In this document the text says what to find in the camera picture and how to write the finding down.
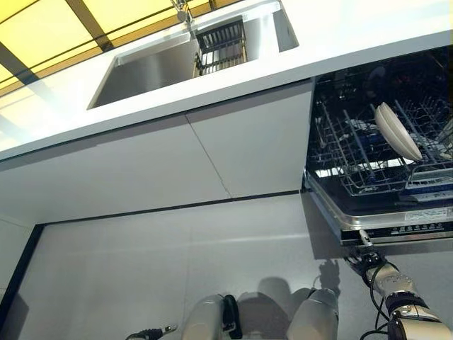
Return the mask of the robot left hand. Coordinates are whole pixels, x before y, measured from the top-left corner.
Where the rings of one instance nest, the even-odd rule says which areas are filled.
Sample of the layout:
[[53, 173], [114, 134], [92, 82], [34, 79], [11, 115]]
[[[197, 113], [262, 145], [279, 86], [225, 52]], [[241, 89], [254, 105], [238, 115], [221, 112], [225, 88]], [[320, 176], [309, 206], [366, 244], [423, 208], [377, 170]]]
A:
[[178, 329], [177, 324], [167, 325], [162, 328], [144, 329], [139, 332], [135, 332], [128, 335], [125, 339], [158, 340], [167, 334], [173, 333], [177, 329]]

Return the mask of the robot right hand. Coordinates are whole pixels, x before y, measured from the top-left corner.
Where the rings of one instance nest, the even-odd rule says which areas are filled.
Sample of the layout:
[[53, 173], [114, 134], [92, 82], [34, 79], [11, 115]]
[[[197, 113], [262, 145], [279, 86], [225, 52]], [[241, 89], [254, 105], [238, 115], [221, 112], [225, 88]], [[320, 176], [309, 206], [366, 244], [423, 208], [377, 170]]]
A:
[[359, 229], [360, 243], [345, 258], [351, 269], [356, 272], [371, 291], [384, 298], [399, 293], [418, 295], [415, 283], [400, 272], [385, 256], [374, 247], [368, 233]]

